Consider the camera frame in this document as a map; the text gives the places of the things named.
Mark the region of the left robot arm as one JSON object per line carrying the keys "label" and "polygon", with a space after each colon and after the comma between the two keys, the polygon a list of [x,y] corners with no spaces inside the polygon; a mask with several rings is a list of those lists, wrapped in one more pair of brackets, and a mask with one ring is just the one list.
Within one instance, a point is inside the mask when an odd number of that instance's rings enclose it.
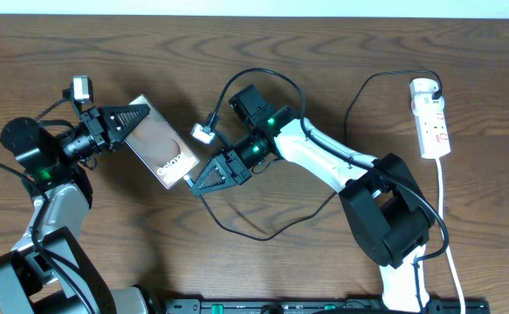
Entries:
{"label": "left robot arm", "polygon": [[116,151],[148,116],[146,105],[74,107],[80,123],[19,117],[0,144],[24,168],[19,175],[34,214],[10,252],[0,256],[3,313],[161,313],[140,285],[111,290],[78,242],[93,203],[87,161]]}

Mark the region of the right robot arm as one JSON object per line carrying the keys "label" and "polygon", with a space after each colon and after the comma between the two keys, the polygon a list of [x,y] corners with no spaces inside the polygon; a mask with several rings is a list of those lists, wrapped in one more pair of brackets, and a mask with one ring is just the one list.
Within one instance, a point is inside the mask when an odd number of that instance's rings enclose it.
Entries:
{"label": "right robot arm", "polygon": [[340,198],[354,239],[380,267],[384,305],[418,312],[430,301],[422,258],[435,210],[424,200],[407,165],[398,156],[381,159],[345,147],[316,129],[289,106],[276,109],[254,85],[229,101],[248,133],[219,148],[196,180],[196,196],[240,186],[252,168],[274,154],[325,182]]}

